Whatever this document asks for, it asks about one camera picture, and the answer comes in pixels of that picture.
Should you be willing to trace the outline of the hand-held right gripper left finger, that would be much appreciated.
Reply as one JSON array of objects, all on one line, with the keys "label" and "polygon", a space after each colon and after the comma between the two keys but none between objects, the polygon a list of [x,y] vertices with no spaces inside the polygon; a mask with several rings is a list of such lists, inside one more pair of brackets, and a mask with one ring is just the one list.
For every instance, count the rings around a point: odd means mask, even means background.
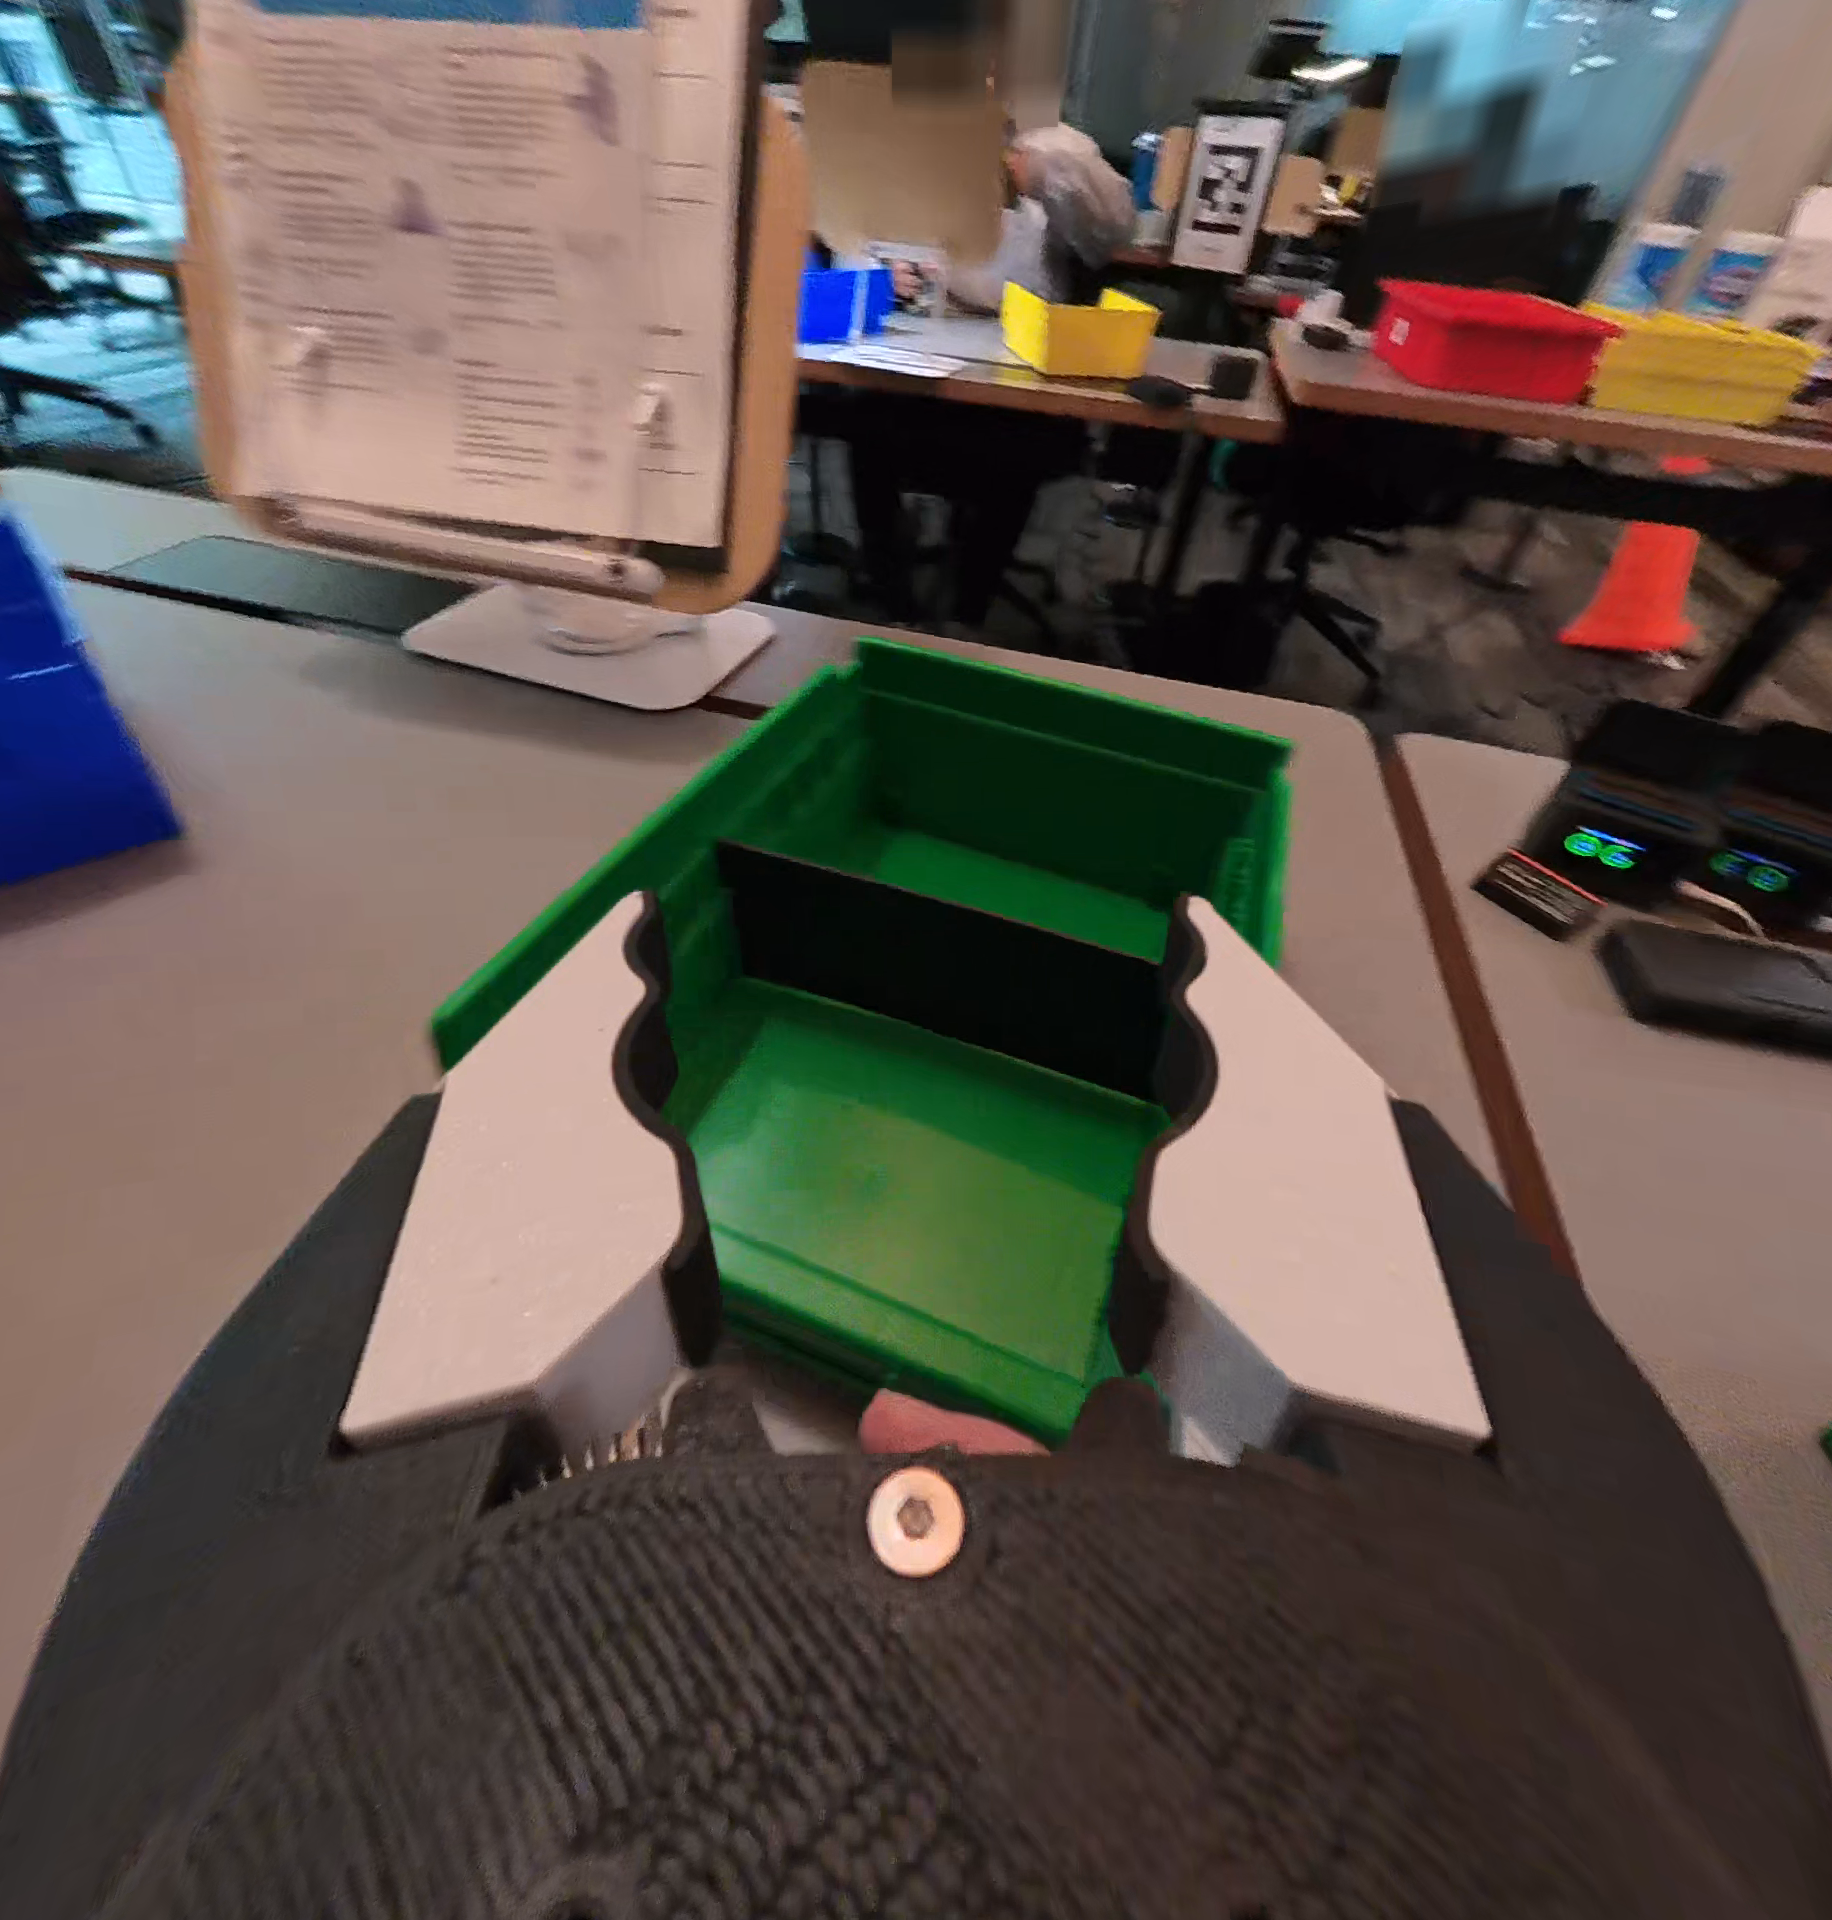
[{"label": "hand-held right gripper left finger", "polygon": [[668,961],[624,894],[448,1069],[340,1420],[393,1449],[508,1417],[608,1449],[717,1342]]}]

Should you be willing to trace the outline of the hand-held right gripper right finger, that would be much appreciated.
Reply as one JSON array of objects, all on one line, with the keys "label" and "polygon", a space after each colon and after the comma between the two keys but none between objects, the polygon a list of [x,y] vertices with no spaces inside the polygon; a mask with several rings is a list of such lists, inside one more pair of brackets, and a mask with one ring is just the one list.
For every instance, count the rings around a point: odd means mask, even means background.
[{"label": "hand-held right gripper right finger", "polygon": [[1309,1422],[1479,1453],[1495,1425],[1397,1127],[1347,1040],[1202,896],[1160,969],[1165,1036],[1123,1217],[1118,1358],[1180,1457]]}]

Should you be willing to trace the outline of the adjacent grey desk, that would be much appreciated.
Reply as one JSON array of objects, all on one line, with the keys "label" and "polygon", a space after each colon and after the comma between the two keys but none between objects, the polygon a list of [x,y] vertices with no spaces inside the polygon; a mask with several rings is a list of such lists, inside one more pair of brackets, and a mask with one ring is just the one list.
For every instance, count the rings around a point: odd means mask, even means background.
[{"label": "adjacent grey desk", "polygon": [[1505,1193],[1699,1453],[1832,1767],[1832,1062],[1640,1025],[1586,940],[1476,896],[1554,780],[1553,756],[1384,747]]}]

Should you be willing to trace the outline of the black bin divider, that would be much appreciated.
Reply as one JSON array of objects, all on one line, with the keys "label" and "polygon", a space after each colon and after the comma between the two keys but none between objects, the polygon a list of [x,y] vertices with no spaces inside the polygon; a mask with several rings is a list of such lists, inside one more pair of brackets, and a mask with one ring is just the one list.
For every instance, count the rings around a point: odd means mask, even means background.
[{"label": "black bin divider", "polygon": [[722,838],[741,974],[1184,1114],[1214,1085],[1184,966]]}]

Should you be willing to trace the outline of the black pouch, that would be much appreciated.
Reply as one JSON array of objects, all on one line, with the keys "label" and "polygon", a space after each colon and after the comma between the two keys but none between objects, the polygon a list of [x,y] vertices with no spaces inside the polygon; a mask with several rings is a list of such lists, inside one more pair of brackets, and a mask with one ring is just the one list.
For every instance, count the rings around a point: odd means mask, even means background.
[{"label": "black pouch", "polygon": [[1832,954],[1624,920],[1594,940],[1624,1012],[1661,1032],[1832,1062]]}]

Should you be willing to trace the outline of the black charger green display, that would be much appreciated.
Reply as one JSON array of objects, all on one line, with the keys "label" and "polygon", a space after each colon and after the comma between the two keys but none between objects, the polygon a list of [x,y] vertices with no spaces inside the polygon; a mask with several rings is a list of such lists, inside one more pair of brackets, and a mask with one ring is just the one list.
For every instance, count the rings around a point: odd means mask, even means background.
[{"label": "black charger green display", "polygon": [[1719,797],[1736,745],[1720,721],[1613,701],[1512,847],[1580,894],[1650,907],[1719,851]]},{"label": "black charger green display", "polygon": [[1765,928],[1832,919],[1828,730],[1765,723],[1740,733],[1712,811],[1712,843],[1698,851],[1687,886]]}]

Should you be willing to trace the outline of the black flat tablet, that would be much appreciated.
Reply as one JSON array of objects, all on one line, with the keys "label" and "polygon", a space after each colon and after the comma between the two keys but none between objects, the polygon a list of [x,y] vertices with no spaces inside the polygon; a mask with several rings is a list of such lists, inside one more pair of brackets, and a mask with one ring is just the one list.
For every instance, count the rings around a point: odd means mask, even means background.
[{"label": "black flat tablet", "polygon": [[212,613],[378,639],[402,639],[476,590],[405,567],[229,536],[158,547],[107,571],[102,581]]}]

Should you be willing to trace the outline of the blue plastic bin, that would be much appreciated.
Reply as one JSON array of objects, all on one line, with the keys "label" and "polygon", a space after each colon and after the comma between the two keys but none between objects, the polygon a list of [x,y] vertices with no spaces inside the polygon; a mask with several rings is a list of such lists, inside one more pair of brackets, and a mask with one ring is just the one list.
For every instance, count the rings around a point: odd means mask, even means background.
[{"label": "blue plastic bin", "polygon": [[179,837],[63,581],[0,518],[0,890]]}]

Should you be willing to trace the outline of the orange cone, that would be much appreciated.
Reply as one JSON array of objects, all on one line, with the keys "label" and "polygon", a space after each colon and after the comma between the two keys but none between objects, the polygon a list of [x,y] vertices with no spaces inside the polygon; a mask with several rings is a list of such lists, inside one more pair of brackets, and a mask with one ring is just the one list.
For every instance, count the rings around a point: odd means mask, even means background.
[{"label": "orange cone", "polygon": [[1600,585],[1558,642],[1592,655],[1682,655],[1699,636],[1687,617],[1698,557],[1694,531],[1628,522]]}]

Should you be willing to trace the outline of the wooden background table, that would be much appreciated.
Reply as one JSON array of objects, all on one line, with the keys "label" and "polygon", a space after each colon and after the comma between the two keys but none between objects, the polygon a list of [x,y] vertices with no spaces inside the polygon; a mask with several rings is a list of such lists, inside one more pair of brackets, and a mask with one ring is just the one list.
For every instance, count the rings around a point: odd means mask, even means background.
[{"label": "wooden background table", "polygon": [[1692,457],[1712,468],[1810,476],[1832,483],[1832,437],[1707,419],[1620,414],[1518,399],[1441,394],[1400,378],[1363,349],[1317,349],[1293,321],[1275,321],[1268,356],[1296,412],[1467,431],[1525,444],[1596,447],[1642,457]]},{"label": "wooden background table", "polygon": [[1123,382],[1056,381],[1022,363],[979,363],[944,356],[944,373],[910,373],[903,363],[869,363],[854,356],[827,356],[823,349],[796,353],[802,385],[827,385],[848,394],[894,399],[935,399],[1004,414],[1076,419],[1098,427],[1143,427],[1168,436],[1194,432],[1214,444],[1279,447],[1289,432],[1287,400],[1275,374],[1255,374],[1244,399],[1188,394],[1177,407],[1155,407],[1135,399]]}]

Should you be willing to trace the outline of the instruction sheet on clipboard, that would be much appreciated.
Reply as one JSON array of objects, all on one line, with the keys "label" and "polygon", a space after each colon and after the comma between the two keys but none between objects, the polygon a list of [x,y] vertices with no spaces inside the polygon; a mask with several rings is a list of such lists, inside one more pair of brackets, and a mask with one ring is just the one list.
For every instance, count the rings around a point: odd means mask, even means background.
[{"label": "instruction sheet on clipboard", "polygon": [[[232,497],[211,476],[211,454],[232,444],[224,328],[208,294],[204,240],[187,238],[181,188],[179,276],[208,481],[257,532],[475,585],[471,600],[402,636],[410,655],[599,704],[668,713],[720,692],[774,636],[753,596],[783,543],[809,191],[799,134],[759,84],[762,19],[759,6],[750,7],[757,43],[741,171],[733,473],[724,539],[712,551]],[[165,121],[183,178],[183,162],[202,162],[202,142],[193,134],[194,84],[179,76],[179,58],[181,44],[165,76]]]}]

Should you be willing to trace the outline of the red plastic bin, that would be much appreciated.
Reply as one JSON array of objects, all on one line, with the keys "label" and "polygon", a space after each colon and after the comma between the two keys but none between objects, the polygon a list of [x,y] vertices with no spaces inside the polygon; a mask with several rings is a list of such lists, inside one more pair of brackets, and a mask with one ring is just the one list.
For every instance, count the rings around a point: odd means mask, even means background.
[{"label": "red plastic bin", "polygon": [[1380,280],[1374,356],[1433,394],[1580,403],[1603,349],[1624,328],[1532,294]]}]

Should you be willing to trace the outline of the yellow plastic bin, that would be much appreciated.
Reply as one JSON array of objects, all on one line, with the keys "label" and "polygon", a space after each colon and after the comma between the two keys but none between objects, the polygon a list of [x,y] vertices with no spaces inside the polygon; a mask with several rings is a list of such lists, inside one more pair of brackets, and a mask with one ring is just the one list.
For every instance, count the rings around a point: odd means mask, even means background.
[{"label": "yellow plastic bin", "polygon": [[1008,280],[998,299],[1004,350],[1051,381],[1131,382],[1143,374],[1163,311],[1131,294],[1056,304]]},{"label": "yellow plastic bin", "polygon": [[1611,324],[1590,403],[1613,414],[1770,427],[1827,353],[1740,321],[1632,315],[1600,304],[1586,304],[1580,315]]}]

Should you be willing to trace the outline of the printed instruction sheet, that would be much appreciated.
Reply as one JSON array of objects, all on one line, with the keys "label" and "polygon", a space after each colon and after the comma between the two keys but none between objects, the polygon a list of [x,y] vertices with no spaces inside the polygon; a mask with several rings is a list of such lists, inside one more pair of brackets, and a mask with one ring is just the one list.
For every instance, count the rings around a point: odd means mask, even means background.
[{"label": "printed instruction sheet", "polygon": [[750,6],[183,6],[232,497],[722,547]]}]

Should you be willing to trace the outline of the small blue bin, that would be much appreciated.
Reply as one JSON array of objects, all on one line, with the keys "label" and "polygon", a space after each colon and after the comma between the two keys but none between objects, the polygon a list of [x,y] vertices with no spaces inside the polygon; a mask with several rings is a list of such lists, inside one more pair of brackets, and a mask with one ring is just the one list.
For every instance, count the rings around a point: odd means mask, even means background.
[{"label": "small blue bin", "polygon": [[875,337],[895,308],[886,265],[807,267],[799,280],[796,345],[844,349]]}]

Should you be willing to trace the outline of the white wipes canister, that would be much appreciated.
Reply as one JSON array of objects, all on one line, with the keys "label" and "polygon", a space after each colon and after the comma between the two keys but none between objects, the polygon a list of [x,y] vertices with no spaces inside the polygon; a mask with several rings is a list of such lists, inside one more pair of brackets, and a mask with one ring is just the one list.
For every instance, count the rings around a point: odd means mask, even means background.
[{"label": "white wipes canister", "polygon": [[1661,311],[1698,240],[1699,230],[1692,225],[1636,228],[1613,276],[1604,283],[1600,304],[1620,315]]},{"label": "white wipes canister", "polygon": [[1699,320],[1740,321],[1781,246],[1775,232],[1729,230],[1711,249],[1687,308]]}]

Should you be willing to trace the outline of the black white marker sign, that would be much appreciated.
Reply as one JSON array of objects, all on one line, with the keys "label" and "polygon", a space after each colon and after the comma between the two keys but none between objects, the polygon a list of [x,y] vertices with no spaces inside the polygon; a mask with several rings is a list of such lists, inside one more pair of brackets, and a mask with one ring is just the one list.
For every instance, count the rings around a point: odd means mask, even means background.
[{"label": "black white marker sign", "polygon": [[1242,276],[1261,230],[1284,151],[1279,112],[1210,112],[1194,121],[1168,261],[1194,274]]}]

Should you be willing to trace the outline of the black office chair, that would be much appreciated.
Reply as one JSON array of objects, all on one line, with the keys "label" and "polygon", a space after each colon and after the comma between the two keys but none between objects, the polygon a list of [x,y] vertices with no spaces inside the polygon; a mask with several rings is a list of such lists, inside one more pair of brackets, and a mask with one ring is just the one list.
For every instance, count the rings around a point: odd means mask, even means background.
[{"label": "black office chair", "polygon": [[[66,146],[50,114],[34,131],[0,134],[0,341],[29,321],[61,321],[75,299],[52,280],[52,265],[75,246],[98,246],[123,230],[123,220],[82,204],[66,170]],[[79,407],[133,432],[139,447],[161,436],[133,408],[98,389],[0,362],[0,465],[5,432],[15,431],[34,399]]]}]

